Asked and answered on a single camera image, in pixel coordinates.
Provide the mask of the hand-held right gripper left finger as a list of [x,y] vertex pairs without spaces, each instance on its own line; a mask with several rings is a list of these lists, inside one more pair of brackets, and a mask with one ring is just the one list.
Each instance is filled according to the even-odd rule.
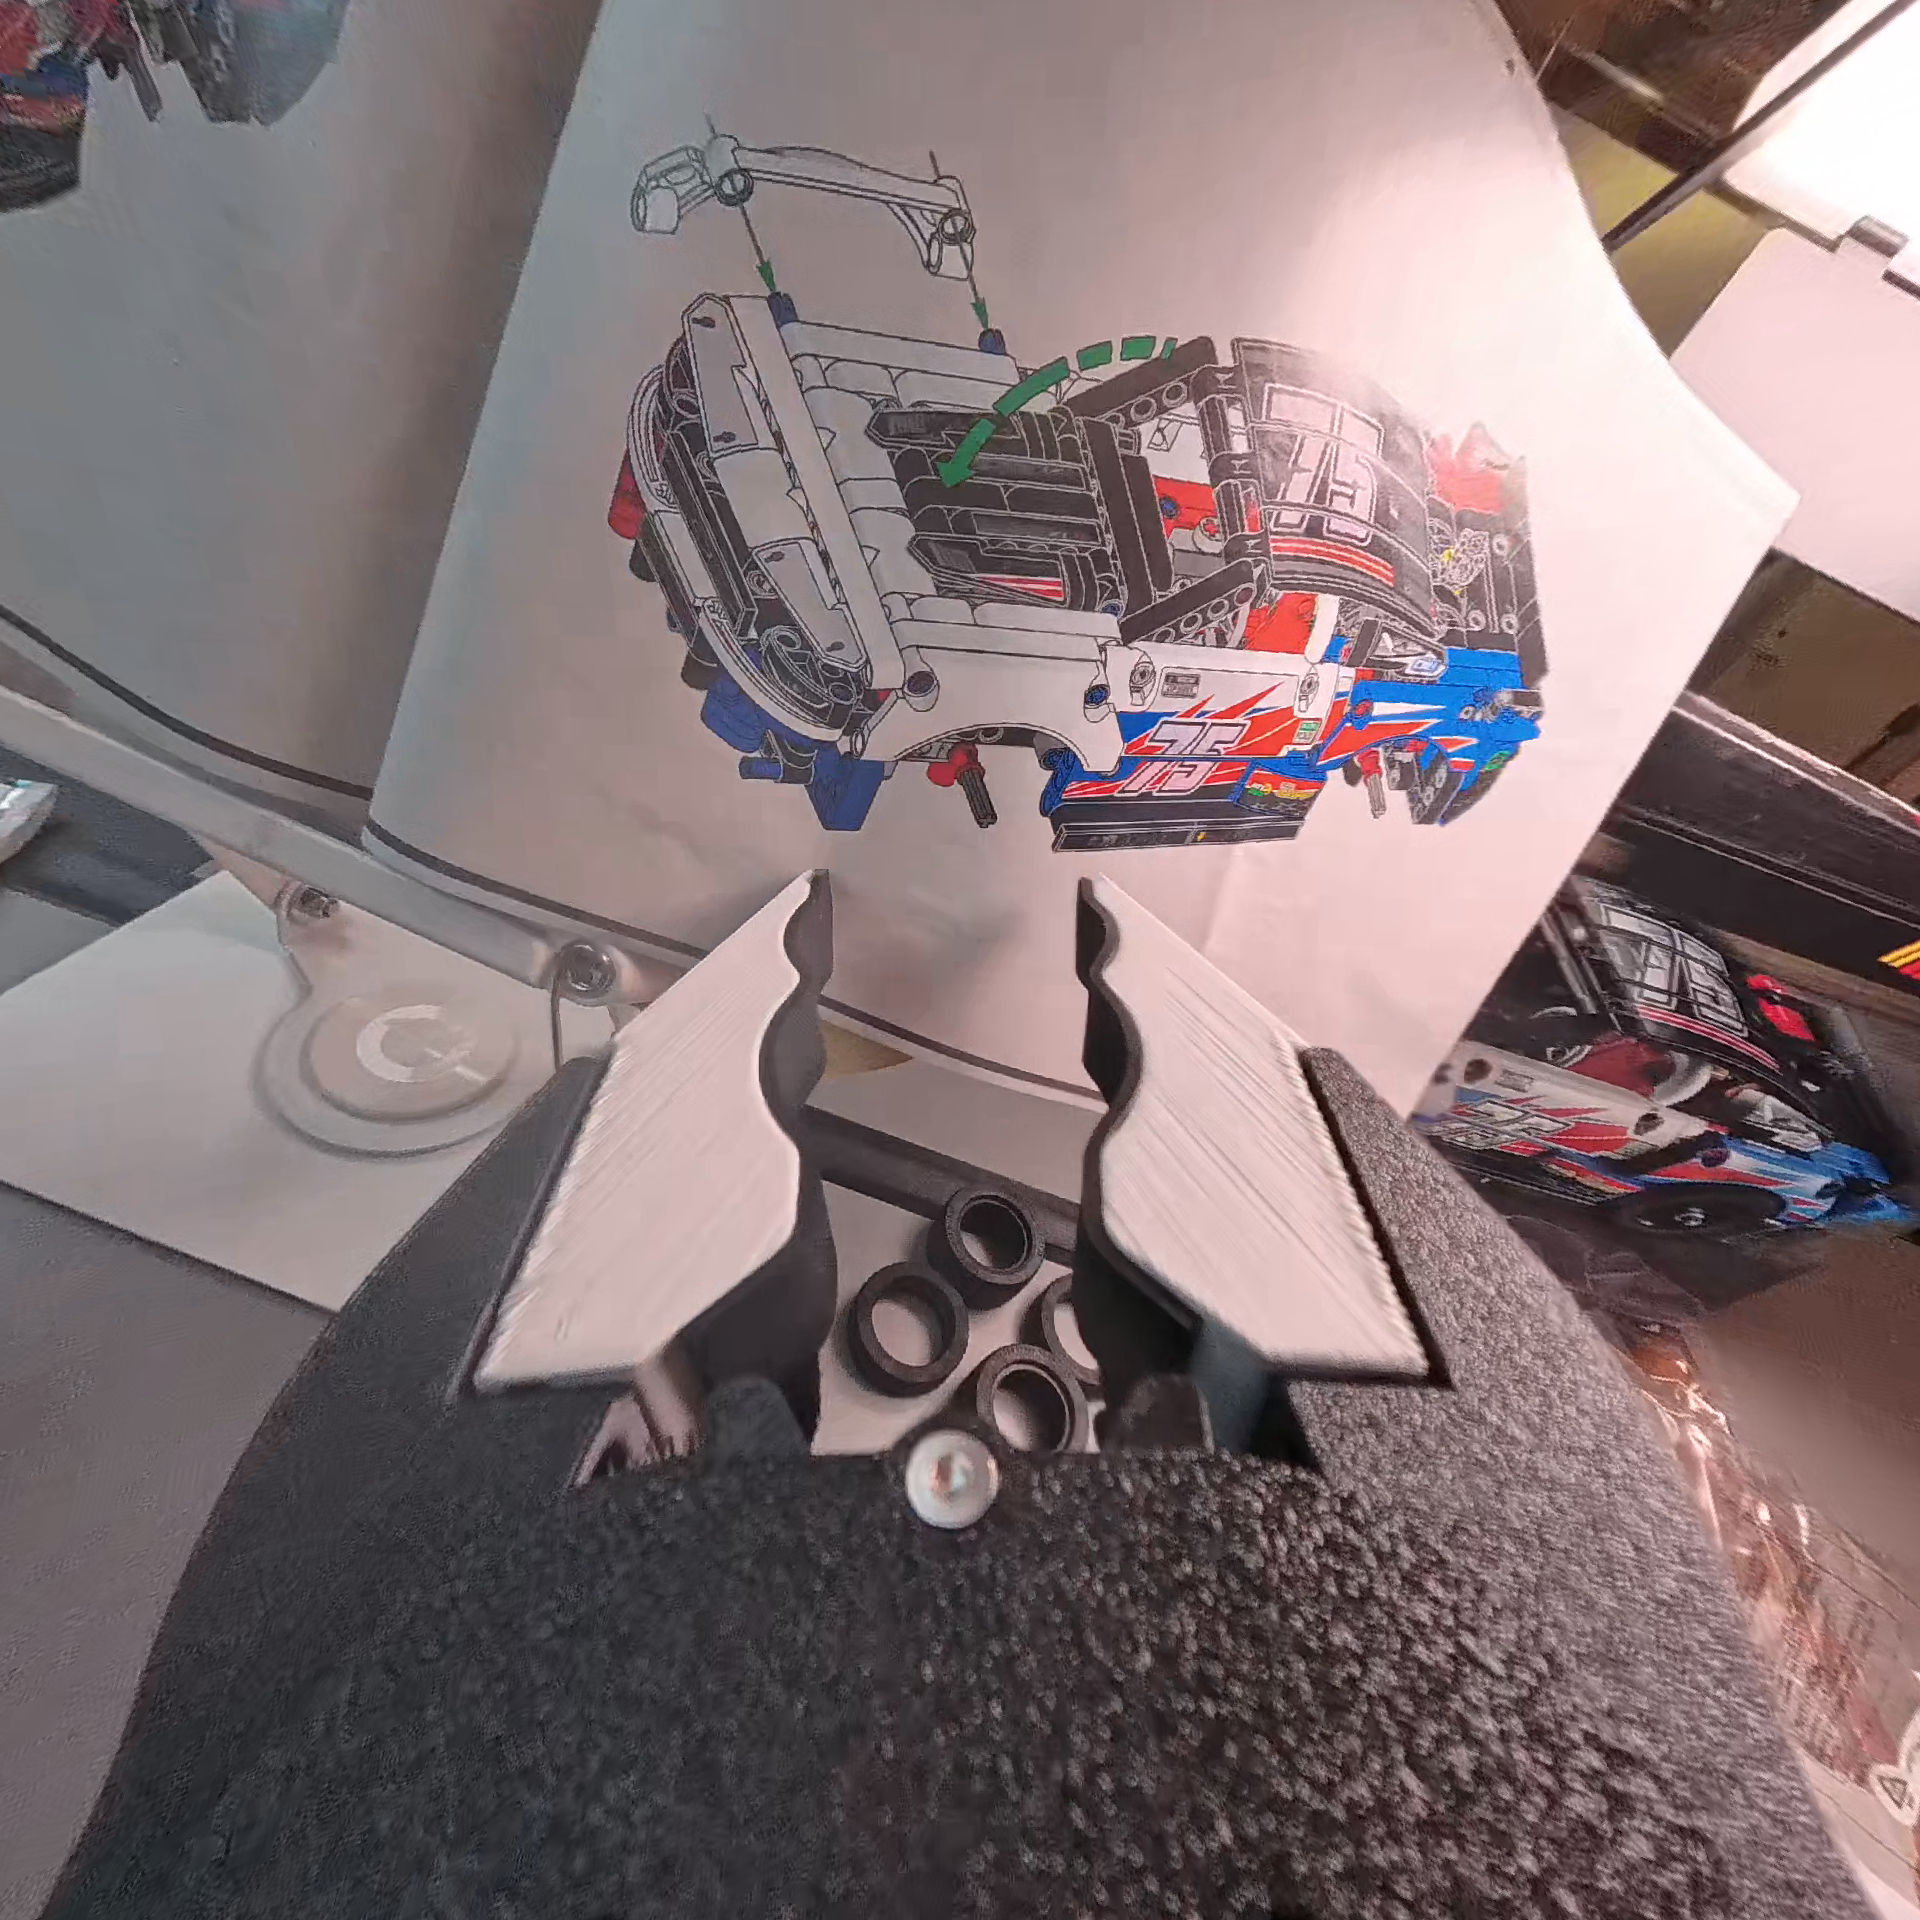
[[482,1389],[815,1377],[837,1257],[805,1140],[832,884],[805,870],[625,1022],[494,1309]]

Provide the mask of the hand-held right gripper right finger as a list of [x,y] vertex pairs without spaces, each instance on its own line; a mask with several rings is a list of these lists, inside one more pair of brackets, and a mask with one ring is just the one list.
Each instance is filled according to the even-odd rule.
[[1270,1377],[1420,1383],[1431,1343],[1303,1039],[1116,881],[1074,900],[1103,1114],[1081,1225],[1116,1277]]

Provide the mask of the building instruction booklet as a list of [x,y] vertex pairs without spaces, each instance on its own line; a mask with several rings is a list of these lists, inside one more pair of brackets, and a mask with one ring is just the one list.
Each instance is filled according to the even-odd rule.
[[[4,693],[409,873],[705,948],[796,870],[844,1018],[1084,1085],[1089,866],[1409,1114],[1600,828],[1792,491],[1624,299],[1495,5],[232,5],[238,118],[92,82],[4,212]],[[698,746],[605,527],[666,322],[751,275],[638,235],[716,123],[954,169],[1015,358],[1129,330],[1332,351],[1526,467],[1545,743],[1466,822],[1050,855],[1040,775],[828,834]]]

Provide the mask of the grey desk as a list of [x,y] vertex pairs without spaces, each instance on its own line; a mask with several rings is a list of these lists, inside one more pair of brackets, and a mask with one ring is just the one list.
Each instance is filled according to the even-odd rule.
[[130,1277],[4,1325],[4,1427],[37,1418],[4,1431],[4,1631],[55,1668],[4,1761],[55,1761],[62,1706],[102,1763],[86,1813],[55,1765],[46,1916],[1066,1909],[1064,1567],[908,1493],[989,1498],[967,1412],[902,1471],[810,1455],[822,1349],[472,1386],[604,1061],[305,1337]]

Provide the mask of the toy car packaging box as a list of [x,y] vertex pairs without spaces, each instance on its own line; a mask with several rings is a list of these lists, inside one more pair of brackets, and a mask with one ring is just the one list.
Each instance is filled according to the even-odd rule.
[[1685,695],[1409,1119],[1576,1287],[1916,1244],[1916,804]]

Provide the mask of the silver book stand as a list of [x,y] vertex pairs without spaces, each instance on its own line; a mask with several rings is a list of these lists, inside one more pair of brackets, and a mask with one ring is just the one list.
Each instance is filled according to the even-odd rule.
[[298,799],[101,732],[20,686],[4,746],[192,837],[273,914],[297,994],[255,1049],[264,1109],[362,1162],[479,1142],[566,1059],[562,1005],[633,1019],[672,962],[572,918],[462,898],[398,870]]

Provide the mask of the clear plastic bag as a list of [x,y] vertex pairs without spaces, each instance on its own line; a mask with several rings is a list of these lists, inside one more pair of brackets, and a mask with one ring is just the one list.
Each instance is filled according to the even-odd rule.
[[1714,1313],[1624,1274],[1570,1291],[1655,1405],[1814,1805],[1916,1916],[1916,1291],[1869,1259]]

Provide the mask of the white paper sheet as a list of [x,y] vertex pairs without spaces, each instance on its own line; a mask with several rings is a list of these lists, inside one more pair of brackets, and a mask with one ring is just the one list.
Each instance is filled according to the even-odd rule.
[[1670,363],[1793,491],[1792,559],[1918,620],[1918,292],[1853,241],[1768,231]]

